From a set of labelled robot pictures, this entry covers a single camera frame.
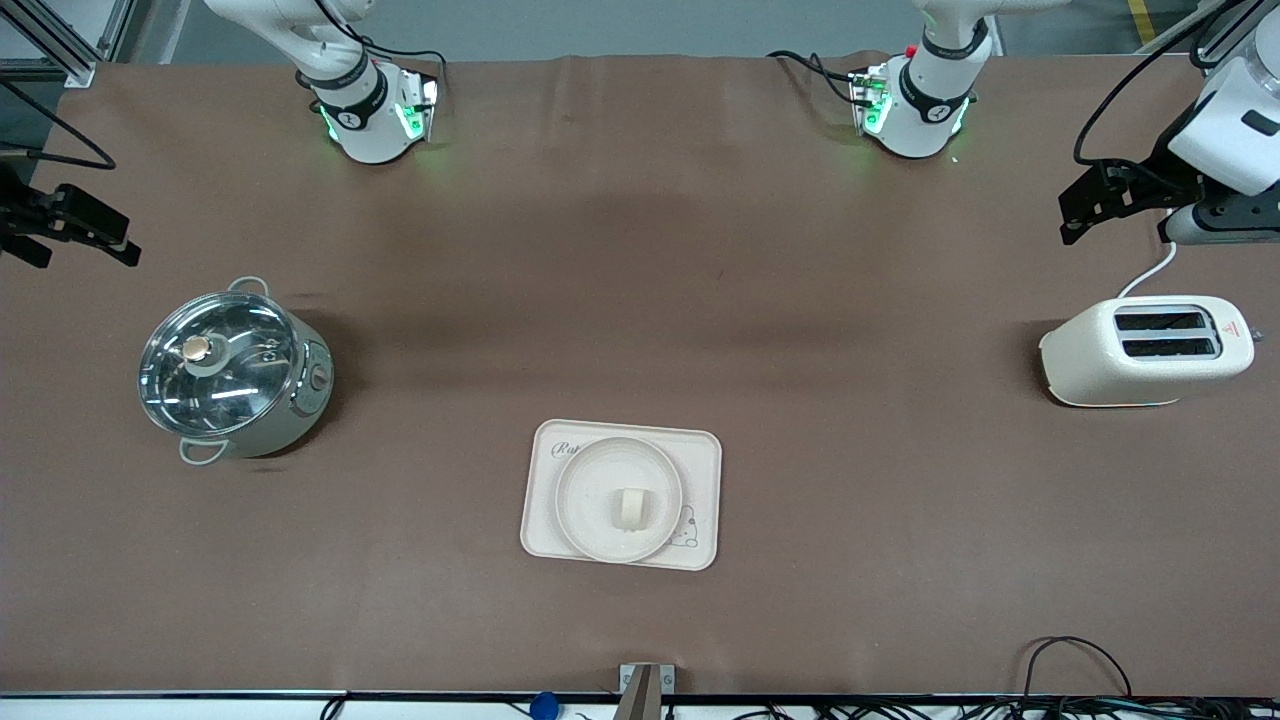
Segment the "cream round plate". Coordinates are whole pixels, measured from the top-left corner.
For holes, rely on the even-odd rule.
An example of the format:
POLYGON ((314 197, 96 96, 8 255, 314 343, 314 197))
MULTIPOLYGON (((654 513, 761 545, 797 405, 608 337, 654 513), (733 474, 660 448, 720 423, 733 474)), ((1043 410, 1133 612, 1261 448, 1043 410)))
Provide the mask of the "cream round plate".
POLYGON ((675 533, 684 483, 671 457, 654 445, 608 437, 586 445, 566 462, 554 501, 559 529, 580 553, 599 562, 628 564, 649 559, 675 533), (649 528, 640 532, 612 527, 612 496, 628 487, 653 493, 649 528))

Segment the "cream two-slot toaster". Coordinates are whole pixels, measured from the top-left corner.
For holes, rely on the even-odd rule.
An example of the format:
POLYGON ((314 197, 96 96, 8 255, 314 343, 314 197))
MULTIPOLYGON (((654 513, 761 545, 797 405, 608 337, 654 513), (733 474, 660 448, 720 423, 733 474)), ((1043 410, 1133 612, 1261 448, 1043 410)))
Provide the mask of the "cream two-slot toaster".
POLYGON ((1039 341, 1048 392, 1073 407, 1160 407, 1229 380, 1254 361, 1257 334, 1225 299, 1108 299, 1039 341))

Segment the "glass pot lid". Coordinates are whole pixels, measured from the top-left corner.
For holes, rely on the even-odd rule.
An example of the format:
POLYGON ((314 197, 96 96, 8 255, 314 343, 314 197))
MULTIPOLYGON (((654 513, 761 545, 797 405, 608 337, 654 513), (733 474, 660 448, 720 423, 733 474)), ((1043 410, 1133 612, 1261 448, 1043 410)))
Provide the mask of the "glass pot lid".
POLYGON ((264 295, 227 290, 188 301, 155 328, 137 388, 156 427, 211 439, 265 416, 298 366, 291 315, 264 295))

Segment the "steel electric cooking pot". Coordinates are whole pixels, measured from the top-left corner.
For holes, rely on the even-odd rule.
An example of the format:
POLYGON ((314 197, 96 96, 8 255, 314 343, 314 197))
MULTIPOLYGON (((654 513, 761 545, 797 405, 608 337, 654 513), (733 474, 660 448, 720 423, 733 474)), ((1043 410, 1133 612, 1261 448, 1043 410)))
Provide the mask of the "steel electric cooking pot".
MULTIPOLYGON (((283 307, 266 281, 241 277, 224 290, 244 290, 264 295, 283 307)), ((177 436, 178 454, 191 466, 207 466, 228 459, 261 457, 280 452, 302 439, 317 423, 335 384, 335 364, 328 342, 306 322, 283 307, 297 327, 300 366, 285 396, 265 416, 228 436, 193 439, 177 436)))

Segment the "brown table cover cloth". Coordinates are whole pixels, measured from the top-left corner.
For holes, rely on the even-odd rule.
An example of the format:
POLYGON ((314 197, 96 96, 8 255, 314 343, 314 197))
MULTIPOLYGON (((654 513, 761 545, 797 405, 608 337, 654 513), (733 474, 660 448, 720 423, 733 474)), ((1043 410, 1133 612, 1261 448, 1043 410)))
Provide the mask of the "brown table cover cloth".
POLYGON ((1146 283, 1263 332, 1167 407, 1061 407, 1037 343, 1161 254, 1066 247, 1059 193, 1124 56, 998 58, 904 161, 764 59, 456 63, 436 143, 342 155, 285 67, 115 65, 60 114, 128 268, 0 259, 0 688, 1012 691, 1047 635, 1147 694, 1280 694, 1280 247, 1146 283), (145 341, 241 277, 308 323, 330 402, 191 466, 145 341), (531 556, 554 419, 712 433, 700 571, 531 556))

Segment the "cream rabbit print tray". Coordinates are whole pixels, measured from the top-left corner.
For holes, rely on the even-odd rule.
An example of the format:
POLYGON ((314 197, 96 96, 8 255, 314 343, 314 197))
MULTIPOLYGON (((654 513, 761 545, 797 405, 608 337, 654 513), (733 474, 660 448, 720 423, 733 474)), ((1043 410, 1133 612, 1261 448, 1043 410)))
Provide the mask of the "cream rabbit print tray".
POLYGON ((608 437, 646 441, 675 462, 684 483, 684 506, 675 533, 657 553, 637 562, 616 564, 700 571, 717 553, 721 510, 722 447, 709 432, 617 423, 554 419, 535 432, 527 473, 520 541, 541 559, 599 562, 580 553, 556 520, 556 483, 566 462, 586 445, 608 437))

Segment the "aluminium frame post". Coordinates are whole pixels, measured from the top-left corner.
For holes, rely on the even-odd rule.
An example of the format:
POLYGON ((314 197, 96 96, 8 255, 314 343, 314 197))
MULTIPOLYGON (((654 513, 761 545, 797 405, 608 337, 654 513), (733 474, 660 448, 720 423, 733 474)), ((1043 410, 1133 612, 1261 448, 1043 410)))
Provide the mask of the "aluminium frame post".
POLYGON ((1208 76, 1236 53, 1272 6, 1272 0, 1210 0, 1192 26, 1190 64, 1208 76))
POLYGON ((91 86, 115 60, 140 0, 0 0, 0 70, 91 86))

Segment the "metal table edge bracket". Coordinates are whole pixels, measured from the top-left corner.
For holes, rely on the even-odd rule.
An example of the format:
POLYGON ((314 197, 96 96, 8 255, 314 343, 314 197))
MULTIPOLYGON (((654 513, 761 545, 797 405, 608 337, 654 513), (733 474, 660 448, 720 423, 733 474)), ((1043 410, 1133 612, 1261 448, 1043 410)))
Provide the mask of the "metal table edge bracket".
POLYGON ((677 667, 673 664, 622 664, 613 720, 675 720, 677 667))

